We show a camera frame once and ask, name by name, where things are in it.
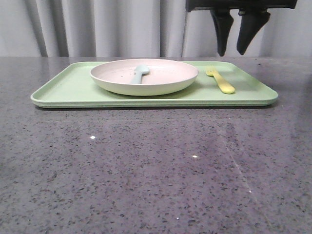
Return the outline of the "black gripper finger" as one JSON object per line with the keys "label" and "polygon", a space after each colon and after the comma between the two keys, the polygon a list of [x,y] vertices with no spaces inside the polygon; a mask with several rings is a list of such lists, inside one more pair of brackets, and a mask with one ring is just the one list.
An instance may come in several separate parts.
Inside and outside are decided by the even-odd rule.
{"label": "black gripper finger", "polygon": [[222,57],[227,48],[228,37],[234,19],[230,14],[229,9],[216,8],[210,10],[210,12],[216,32],[217,52]]}
{"label": "black gripper finger", "polygon": [[269,21],[267,9],[240,9],[241,25],[236,44],[240,55],[244,55],[258,31]]}

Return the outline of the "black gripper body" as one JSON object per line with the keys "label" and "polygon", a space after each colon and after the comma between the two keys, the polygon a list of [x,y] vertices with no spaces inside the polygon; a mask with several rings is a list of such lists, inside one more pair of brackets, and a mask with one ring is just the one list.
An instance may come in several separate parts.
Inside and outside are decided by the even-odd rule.
{"label": "black gripper body", "polygon": [[187,0],[186,11],[210,9],[294,9],[297,0]]}

